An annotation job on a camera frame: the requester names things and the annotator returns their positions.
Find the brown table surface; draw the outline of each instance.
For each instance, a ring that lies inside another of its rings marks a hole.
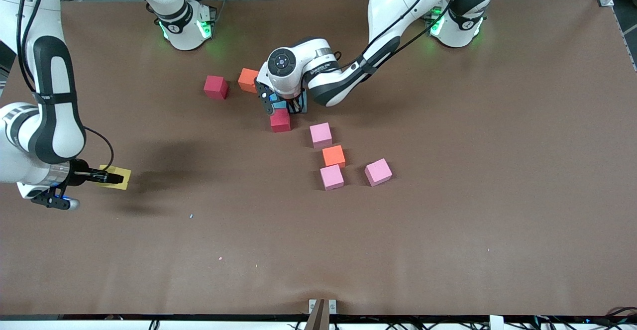
[[[141,3],[66,3],[80,114],[129,190],[48,210],[2,185],[2,314],[605,314],[637,303],[637,92],[610,8],[494,0],[464,49],[423,38],[341,105],[272,133],[241,68],[308,35],[343,60],[366,0],[228,1],[173,49]],[[421,26],[408,30],[413,35]],[[225,101],[205,76],[230,83]],[[29,100],[13,72],[3,104]],[[328,121],[346,186],[321,190]],[[89,135],[82,158],[107,161]],[[371,188],[363,167],[395,178]]]

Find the pink cube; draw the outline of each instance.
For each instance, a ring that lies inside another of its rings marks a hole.
[[[270,116],[270,126],[272,132],[286,132],[292,129],[290,125],[290,114],[287,109],[275,109],[275,114]]]
[[[208,76],[203,91],[210,99],[225,100],[228,95],[228,83],[221,76]]]
[[[310,126],[312,144],[314,148],[323,148],[332,145],[332,132],[329,130],[329,123],[315,124]]]
[[[323,178],[325,190],[337,189],[345,184],[343,174],[341,174],[341,167],[337,164],[321,168],[320,177]]]
[[[367,167],[365,167],[365,174],[372,187],[380,185],[380,183],[392,178],[392,171],[389,169],[389,165],[384,158],[373,164],[368,164]]]

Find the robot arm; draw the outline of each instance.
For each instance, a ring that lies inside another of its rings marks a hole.
[[[369,0],[369,43],[353,62],[346,65],[346,69],[339,66],[326,40],[301,40],[295,46],[280,47],[269,55],[256,79],[259,97],[268,114],[274,112],[273,94],[297,106],[300,103],[296,100],[304,89],[317,103],[336,105],[395,55],[407,26],[433,6],[444,5],[444,12],[438,19],[437,33],[432,32],[432,35],[448,46],[460,47],[471,42],[477,34],[489,1]],[[443,25],[446,19],[451,22]]]
[[[266,112],[272,92],[284,99],[301,94],[301,84],[323,106],[340,103],[398,49],[401,35],[440,0],[369,0],[369,43],[344,71],[324,39],[302,40],[273,51],[257,76]]]
[[[86,180],[121,183],[123,179],[91,169],[76,158],[86,133],[62,34],[60,0],[0,0],[0,18],[4,22],[0,40],[18,54],[38,103],[13,103],[0,109],[0,182],[17,183],[23,198],[35,203],[77,208],[77,200],[64,197],[67,185]]]
[[[146,0],[164,37],[179,50],[192,50],[212,36],[216,9],[195,0]]]

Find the black cable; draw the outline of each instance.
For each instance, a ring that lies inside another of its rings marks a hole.
[[[405,16],[407,14],[409,14],[412,9],[420,2],[421,0],[416,0],[414,2],[414,5],[411,6],[411,8],[409,8],[403,15],[401,15],[401,17],[399,17],[398,19],[396,19],[396,21],[392,22],[391,25],[387,26],[387,28],[385,28],[385,30],[383,30],[382,33],[376,35],[376,37],[371,40],[371,42],[369,42],[369,44],[365,47],[365,49],[362,51],[362,53],[360,53],[360,55],[364,55],[369,47],[371,47],[372,44],[374,44],[374,42],[376,42],[376,40],[378,40],[380,37],[382,37],[382,35],[384,35],[384,33],[386,33],[389,29],[393,28],[394,25],[398,24],[398,22],[400,22],[403,18],[405,18]],[[419,35],[417,35],[416,37],[414,37],[412,40],[409,40],[405,45],[401,46],[398,50],[394,51],[394,53],[392,53],[391,55],[389,55],[388,58],[385,58],[385,60],[383,60],[382,63],[380,63],[380,65],[378,65],[376,68],[380,67],[381,65],[383,65],[385,62],[387,62],[387,60],[391,59],[392,57],[394,57],[394,55],[398,54],[400,51],[402,51],[403,49],[405,49],[405,47],[409,46],[412,42],[416,41],[419,37],[425,35],[433,25],[436,24],[436,22],[438,22],[440,20],[440,18],[443,17],[444,13],[446,13],[449,10],[449,6],[451,5],[451,2],[453,0],[449,0],[449,3],[447,4],[446,8],[444,8],[444,11],[439,15],[439,17],[437,17],[437,19],[432,22],[432,24],[430,24],[430,26],[428,26],[427,28],[425,28],[425,30],[423,30],[423,32],[419,33]],[[356,60],[352,60],[351,62],[348,62],[347,64],[343,65],[340,67],[340,69],[345,69],[346,67],[349,67],[350,65],[352,65]],[[324,72],[330,72],[330,71],[334,71],[336,69],[330,69],[330,70],[326,70]]]
[[[148,330],[158,330],[159,329],[159,320],[153,320],[150,322],[148,326]]]
[[[398,24],[398,22],[400,22],[401,20],[405,19],[405,16],[407,16],[407,14],[409,14],[410,12],[412,12],[412,9],[413,9],[413,8],[415,8],[415,7],[416,7],[416,5],[418,5],[418,3],[419,3],[420,1],[421,1],[421,0],[416,0],[416,1],[414,2],[414,4],[413,4],[410,8],[408,8],[408,9],[407,9],[407,10],[403,13],[403,15],[401,15],[401,17],[399,17],[398,19],[396,19],[396,21],[392,22],[392,24],[391,24],[391,25],[387,26],[387,28],[385,28],[385,30],[383,30],[383,32],[382,32],[382,33],[379,33],[378,35],[376,35],[376,37],[375,37],[373,40],[371,40],[371,42],[369,42],[369,44],[365,47],[365,49],[362,51],[362,53],[360,53],[360,55],[364,55],[364,53],[366,53],[366,52],[369,50],[369,47],[371,47],[371,45],[372,45],[372,44],[374,44],[374,43],[376,42],[376,40],[380,39],[380,37],[382,37],[382,36],[383,36],[383,35],[384,35],[387,31],[389,31],[389,30],[390,30],[391,28],[393,28],[396,24]]]
[[[426,33],[428,33],[428,31],[430,31],[431,27],[434,26],[446,14],[447,11],[449,11],[449,8],[451,6],[452,1],[453,0],[449,0],[449,3],[446,5],[444,10],[440,13],[440,15],[436,18],[436,20],[434,20],[431,24],[429,24],[429,26],[427,26],[425,28],[425,30],[423,30],[421,33],[416,35],[412,40],[409,40],[407,43],[405,43],[405,45],[399,47],[398,50],[394,51],[394,53],[392,53],[392,55],[390,55],[389,58],[386,58],[382,63],[385,63],[387,60],[391,59],[396,54],[400,53],[403,49],[405,49],[405,47],[408,47],[409,45],[411,45],[412,42],[418,40],[418,38],[420,38],[421,36],[423,36]]]
[[[614,316],[616,316],[617,314],[621,314],[621,313],[623,313],[623,312],[627,312],[628,310],[637,310],[637,307],[625,307],[625,308],[621,308],[621,309],[616,310],[616,311],[614,311],[614,312],[612,312],[612,313],[608,313],[608,314],[606,314],[605,316],[606,316],[606,317],[614,317]]]
[[[102,169],[102,172],[104,172],[105,170],[107,170],[109,167],[111,167],[113,165],[113,160],[115,158],[115,152],[113,150],[113,145],[111,144],[111,142],[109,142],[109,140],[106,137],[104,137],[104,135],[102,135],[102,133],[99,133],[99,132],[95,131],[94,129],[86,127],[86,126],[84,126],[84,129],[86,131],[95,133],[95,135],[97,135],[98,137],[102,138],[104,140],[104,142],[106,142],[106,144],[108,146],[108,149],[111,152],[111,159],[108,161],[108,164]],[[157,328],[159,328],[159,321],[157,321],[156,329]]]
[[[567,328],[571,329],[571,330],[577,330],[576,328],[574,328],[573,326],[571,326],[571,324],[567,323],[566,321],[561,321],[558,317],[553,316],[553,318],[555,318],[555,320],[557,320],[558,323],[560,324],[564,324]]]
[[[507,325],[509,325],[509,326],[513,326],[514,328],[519,328],[519,329],[528,330],[528,328],[526,328],[526,326],[519,326],[519,325],[512,324],[512,323],[507,323]]]
[[[31,92],[35,92],[34,86],[31,84],[29,76],[25,67],[25,59],[24,59],[24,51],[22,48],[22,18],[24,13],[24,3],[26,0],[20,0],[20,4],[18,5],[18,30],[16,32],[16,49],[17,49],[17,57],[18,57],[18,65],[20,65],[20,72],[22,72],[22,76],[24,78],[24,82],[27,83]]]
[[[27,26],[24,29],[24,37],[22,38],[22,44],[20,44],[20,47],[22,48],[22,54],[25,55],[26,54],[26,50],[27,50],[27,37],[29,36],[29,32],[31,30],[31,26],[33,25],[33,21],[36,19],[36,15],[38,14],[38,10],[39,10],[39,6],[41,4],[42,0],[36,0],[35,4],[33,5],[33,12],[31,13],[31,16],[29,17],[29,22],[27,22]],[[24,62],[24,67],[27,71],[27,74],[29,75],[30,79],[35,81],[34,77],[33,77],[33,73],[31,72],[31,69],[29,67],[29,63],[26,62],[26,60],[23,60]]]

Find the yellow sponge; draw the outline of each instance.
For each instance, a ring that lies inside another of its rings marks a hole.
[[[100,169],[104,169],[104,167],[106,167],[105,164],[100,165]],[[128,188],[128,180],[130,180],[130,169],[111,166],[107,168],[106,171],[108,173],[115,173],[115,174],[119,174],[120,176],[123,176],[123,182],[118,183],[116,185],[111,183],[96,183],[96,185],[100,187],[105,187],[107,189],[126,190]]]

